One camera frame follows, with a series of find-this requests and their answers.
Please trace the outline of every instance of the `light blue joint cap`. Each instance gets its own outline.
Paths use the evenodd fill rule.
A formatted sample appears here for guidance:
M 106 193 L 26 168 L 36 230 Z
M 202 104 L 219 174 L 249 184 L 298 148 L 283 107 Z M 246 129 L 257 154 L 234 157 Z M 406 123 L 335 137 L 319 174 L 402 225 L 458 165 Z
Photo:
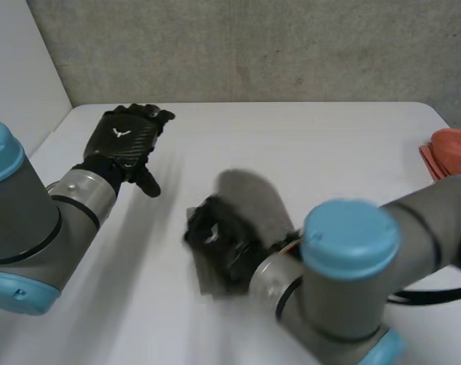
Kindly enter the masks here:
M 393 365 L 405 350 L 406 343 L 390 328 L 358 365 Z
M 401 235 L 388 213 L 360 200 L 331 200 L 304 222 L 305 265 L 328 278 L 361 280 L 381 272 L 398 252 Z
M 15 173 L 23 161 L 23 146 L 0 122 L 0 181 Z
M 0 309 L 41 316 L 60 295 L 60 290 L 41 281 L 0 272 Z

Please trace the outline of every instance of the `robotic arm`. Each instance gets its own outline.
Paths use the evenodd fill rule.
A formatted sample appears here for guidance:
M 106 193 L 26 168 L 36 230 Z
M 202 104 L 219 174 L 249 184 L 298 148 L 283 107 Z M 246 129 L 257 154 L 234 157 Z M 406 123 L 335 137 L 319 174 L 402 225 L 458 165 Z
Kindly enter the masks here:
M 150 197 L 160 195 L 145 164 L 174 116 L 150 104 L 104 113 L 84 161 L 49 192 L 19 141 L 0 123 L 0 308 L 35 316 L 49 310 L 123 182 L 135 183 Z
M 461 268 L 461 175 L 381 208 L 323 203 L 305 220 L 300 251 L 303 264 L 269 256 L 250 292 L 325 365 L 393 364 L 405 344 L 381 322 L 387 302 L 461 299 L 461 288 L 399 291 L 446 265 Z

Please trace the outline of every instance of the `white table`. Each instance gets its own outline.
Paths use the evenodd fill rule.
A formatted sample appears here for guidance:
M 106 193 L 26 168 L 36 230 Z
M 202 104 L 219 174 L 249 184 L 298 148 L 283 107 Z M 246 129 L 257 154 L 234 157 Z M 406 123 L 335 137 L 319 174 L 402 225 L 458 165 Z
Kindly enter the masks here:
M 42 181 L 81 161 L 102 113 L 80 106 L 32 158 Z M 249 299 L 201 297 L 182 246 L 185 210 L 230 167 L 278 188 L 296 227 L 326 199 L 383 204 L 431 183 L 418 146 L 446 127 L 420 103 L 176 103 L 150 157 L 163 188 L 146 198 L 125 184 L 109 220 L 62 297 L 43 317 L 0 311 L 0 365 L 266 364 L 317 362 Z M 461 286 L 444 270 L 415 285 Z M 386 320 L 419 363 L 461 365 L 461 301 L 390 306 Z

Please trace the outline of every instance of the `orange cloth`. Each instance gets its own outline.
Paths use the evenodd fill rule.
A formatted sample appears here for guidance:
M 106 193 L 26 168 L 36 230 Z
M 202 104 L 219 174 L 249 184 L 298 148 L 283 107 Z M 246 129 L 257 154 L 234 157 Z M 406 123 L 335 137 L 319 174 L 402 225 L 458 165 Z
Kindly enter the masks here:
M 435 132 L 431 143 L 420 147 L 420 155 L 435 181 L 461 173 L 461 129 Z

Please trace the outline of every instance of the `black glove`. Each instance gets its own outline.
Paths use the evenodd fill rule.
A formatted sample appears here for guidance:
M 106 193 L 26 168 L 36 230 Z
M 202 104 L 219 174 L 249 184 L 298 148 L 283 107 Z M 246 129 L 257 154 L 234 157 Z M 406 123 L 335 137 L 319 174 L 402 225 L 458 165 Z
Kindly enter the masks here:
M 136 183 L 148 196 L 160 195 L 161 188 L 145 165 L 164 125 L 174 117 L 173 113 L 151 104 L 118 106 L 105 112 L 85 148 L 83 168 L 90 165 L 94 170 L 97 165 L 95 170 L 110 170 L 103 173 L 104 178 L 117 176 L 107 179 L 113 186 L 113 180 L 119 179 Z

